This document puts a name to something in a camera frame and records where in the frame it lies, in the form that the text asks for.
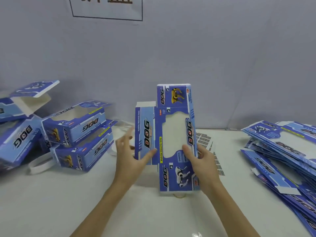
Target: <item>unfolded box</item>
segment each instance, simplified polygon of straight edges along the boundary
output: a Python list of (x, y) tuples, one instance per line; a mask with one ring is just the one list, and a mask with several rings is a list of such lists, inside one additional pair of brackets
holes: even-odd
[(15, 91), (1, 91), (0, 122), (24, 119), (32, 115), (51, 100), (46, 92), (58, 83), (58, 80), (38, 81)]
[(89, 171), (113, 143), (111, 126), (117, 121), (107, 120), (105, 125), (89, 135), (76, 147), (57, 145), (51, 148), (54, 159), (62, 167)]
[(21, 164), (41, 136), (40, 123), (41, 118), (37, 115), (0, 123), (0, 170)]
[[(135, 159), (143, 159), (155, 148), (155, 101), (137, 102), (135, 108)], [(147, 164), (157, 165), (158, 155)]]
[(104, 108), (110, 104), (87, 101), (52, 114), (42, 121), (46, 139), (75, 146), (106, 121)]
[(191, 85), (158, 85), (157, 97), (155, 146), (159, 155), (160, 191), (199, 190), (197, 176), (182, 150), (182, 145), (186, 144), (198, 157)]

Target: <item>open box lid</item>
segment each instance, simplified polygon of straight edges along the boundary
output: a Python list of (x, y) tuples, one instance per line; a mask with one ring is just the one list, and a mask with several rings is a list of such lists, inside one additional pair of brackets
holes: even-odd
[(59, 83), (54, 81), (37, 81), (15, 91), (0, 92), (0, 122), (23, 119), (48, 103), (51, 98), (46, 93)]

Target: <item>box flap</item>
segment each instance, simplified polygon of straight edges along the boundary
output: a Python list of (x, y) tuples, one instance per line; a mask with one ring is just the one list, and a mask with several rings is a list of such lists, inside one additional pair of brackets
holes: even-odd
[(36, 81), (12, 92), (9, 97), (40, 97), (59, 83), (54, 81)]

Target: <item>gray wall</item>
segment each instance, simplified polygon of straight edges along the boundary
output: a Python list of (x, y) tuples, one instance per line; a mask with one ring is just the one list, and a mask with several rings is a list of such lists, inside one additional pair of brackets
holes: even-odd
[[(197, 127), (262, 119), (262, 102), (265, 118), (311, 122), (289, 103), (299, 109), (308, 101), (298, 81), (311, 90), (315, 79), (313, 7), (314, 0), (144, 0), (144, 22), (136, 24), (73, 18), (69, 0), (2, 0), (1, 87), (59, 79), (40, 115), (94, 98), (133, 121), (137, 101), (156, 99), (156, 84), (191, 83)], [(287, 80), (302, 95), (287, 92)], [(286, 113), (271, 94), (286, 100)]]

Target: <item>white table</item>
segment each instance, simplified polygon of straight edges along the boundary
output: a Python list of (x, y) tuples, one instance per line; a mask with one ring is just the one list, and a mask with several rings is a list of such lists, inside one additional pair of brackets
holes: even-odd
[[(240, 131), (198, 130), (214, 138), (226, 176), (221, 180), (261, 237), (310, 236), (296, 216), (251, 173), (239, 149)], [(20, 167), (0, 178), (0, 236), (69, 236), (109, 187), (114, 156), (105, 154), (88, 173), (58, 166), (27, 175)], [(207, 197), (197, 192), (161, 197), (155, 166), (146, 167), (114, 211), (103, 236), (227, 236)]]

